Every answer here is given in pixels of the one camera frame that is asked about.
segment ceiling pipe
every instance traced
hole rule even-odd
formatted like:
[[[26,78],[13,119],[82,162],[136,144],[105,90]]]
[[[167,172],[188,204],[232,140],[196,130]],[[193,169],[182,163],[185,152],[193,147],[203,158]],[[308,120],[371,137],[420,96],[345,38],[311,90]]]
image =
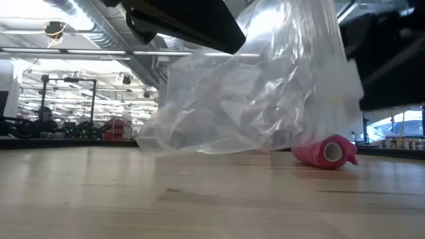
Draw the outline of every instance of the ceiling pipe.
[[[98,35],[84,35],[88,40],[92,41],[102,49],[123,50],[129,49],[128,44],[121,38],[109,22],[103,17],[101,13],[91,4],[89,0],[43,0],[51,7],[62,11],[69,17],[76,17],[87,19],[89,18],[94,24],[90,30]],[[144,84],[158,87],[158,77],[152,76],[150,72],[140,61],[137,59],[129,60],[125,63],[132,70],[135,71]]]

